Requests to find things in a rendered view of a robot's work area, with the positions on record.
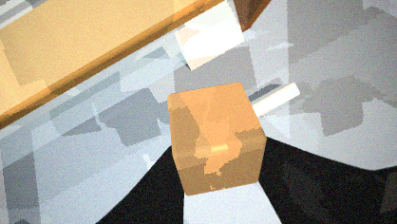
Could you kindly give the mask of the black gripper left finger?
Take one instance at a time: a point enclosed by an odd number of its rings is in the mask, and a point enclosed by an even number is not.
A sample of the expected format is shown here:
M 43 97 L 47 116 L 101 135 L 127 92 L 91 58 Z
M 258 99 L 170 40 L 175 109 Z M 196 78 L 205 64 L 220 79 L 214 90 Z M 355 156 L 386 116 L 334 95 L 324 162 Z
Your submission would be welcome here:
M 183 224 L 184 191 L 172 145 L 135 187 L 95 224 Z

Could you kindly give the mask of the tan cube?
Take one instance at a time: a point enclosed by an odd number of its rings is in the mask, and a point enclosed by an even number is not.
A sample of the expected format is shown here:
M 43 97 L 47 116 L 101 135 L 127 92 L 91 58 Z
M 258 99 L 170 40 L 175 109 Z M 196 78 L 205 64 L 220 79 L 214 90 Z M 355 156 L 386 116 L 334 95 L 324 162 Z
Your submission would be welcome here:
M 267 137 L 241 83 L 172 93 L 167 102 L 187 196 L 258 182 Z

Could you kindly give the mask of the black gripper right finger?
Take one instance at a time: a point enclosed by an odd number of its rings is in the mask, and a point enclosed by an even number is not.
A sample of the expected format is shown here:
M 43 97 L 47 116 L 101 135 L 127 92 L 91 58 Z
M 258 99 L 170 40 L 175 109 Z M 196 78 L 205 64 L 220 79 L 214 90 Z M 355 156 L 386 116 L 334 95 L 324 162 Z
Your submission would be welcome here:
M 281 224 L 393 224 L 397 165 L 370 170 L 267 137 L 258 182 Z

